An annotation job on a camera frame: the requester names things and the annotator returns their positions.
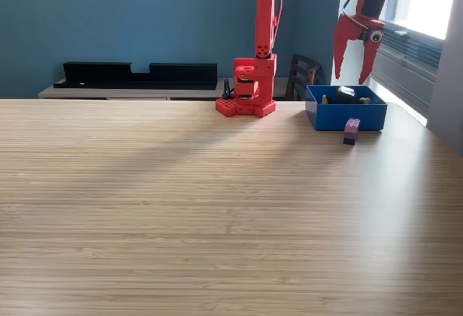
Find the blue bin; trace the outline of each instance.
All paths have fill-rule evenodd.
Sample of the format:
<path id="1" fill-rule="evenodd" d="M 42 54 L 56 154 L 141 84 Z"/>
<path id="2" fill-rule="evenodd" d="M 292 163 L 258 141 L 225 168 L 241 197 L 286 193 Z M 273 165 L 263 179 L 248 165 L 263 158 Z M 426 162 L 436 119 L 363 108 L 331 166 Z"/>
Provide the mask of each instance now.
<path id="1" fill-rule="evenodd" d="M 335 97 L 337 86 L 307 86 L 305 110 L 315 130 L 343 130 L 349 119 L 360 120 L 360 130 L 382 130 L 388 104 L 366 86 L 351 87 L 371 104 L 322 104 L 324 95 Z"/>

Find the red base plate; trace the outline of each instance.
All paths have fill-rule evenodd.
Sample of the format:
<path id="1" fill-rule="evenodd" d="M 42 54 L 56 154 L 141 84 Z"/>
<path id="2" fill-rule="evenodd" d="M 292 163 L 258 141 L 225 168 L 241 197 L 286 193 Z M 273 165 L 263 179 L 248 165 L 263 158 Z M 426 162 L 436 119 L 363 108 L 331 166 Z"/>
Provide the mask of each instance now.
<path id="1" fill-rule="evenodd" d="M 232 117 L 234 115 L 255 115 L 257 117 L 265 117 L 271 114 L 276 109 L 275 101 L 271 101 L 264 107 L 252 105 L 240 105 L 235 99 L 217 99 L 216 110 L 224 116 Z"/>

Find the red robotic arm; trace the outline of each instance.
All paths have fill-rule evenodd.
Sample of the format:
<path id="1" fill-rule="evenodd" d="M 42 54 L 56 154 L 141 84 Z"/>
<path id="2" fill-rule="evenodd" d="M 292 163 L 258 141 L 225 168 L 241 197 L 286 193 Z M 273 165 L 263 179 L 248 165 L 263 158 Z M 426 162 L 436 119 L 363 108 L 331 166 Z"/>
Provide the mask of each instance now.
<path id="1" fill-rule="evenodd" d="M 359 0 L 355 16 L 346 14 L 340 16 L 334 36 L 336 78 L 339 78 L 341 74 L 341 65 L 348 40 L 363 40 L 365 45 L 360 84 L 370 75 L 383 38 L 384 24 L 378 19 L 384 2 L 385 0 Z M 275 0 L 258 0 L 255 58 L 235 59 L 235 99 L 219 99 L 216 102 L 216 108 L 226 116 L 254 114 L 264 117 L 275 110 L 276 104 L 272 97 L 276 55 L 273 54 L 272 49 L 278 30 L 281 5 L 278 15 L 275 16 L 274 4 Z"/>

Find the table surface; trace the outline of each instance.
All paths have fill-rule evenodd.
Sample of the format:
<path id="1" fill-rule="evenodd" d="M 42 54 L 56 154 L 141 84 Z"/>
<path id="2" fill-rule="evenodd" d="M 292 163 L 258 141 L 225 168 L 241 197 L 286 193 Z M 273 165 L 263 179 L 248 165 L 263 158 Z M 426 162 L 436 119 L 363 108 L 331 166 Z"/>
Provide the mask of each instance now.
<path id="1" fill-rule="evenodd" d="M 303 105 L 0 101 L 0 315 L 461 315 L 462 159 Z"/>

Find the chair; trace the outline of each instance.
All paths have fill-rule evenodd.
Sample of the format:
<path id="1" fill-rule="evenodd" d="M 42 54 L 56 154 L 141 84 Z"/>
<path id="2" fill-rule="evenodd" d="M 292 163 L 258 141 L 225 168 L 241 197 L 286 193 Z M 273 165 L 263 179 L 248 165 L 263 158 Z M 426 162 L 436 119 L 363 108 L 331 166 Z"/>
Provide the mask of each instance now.
<path id="1" fill-rule="evenodd" d="M 321 65 L 310 58 L 294 54 L 292 56 L 291 71 L 286 87 L 286 101 L 305 101 L 306 86 L 316 83 L 317 74 L 321 72 Z"/>

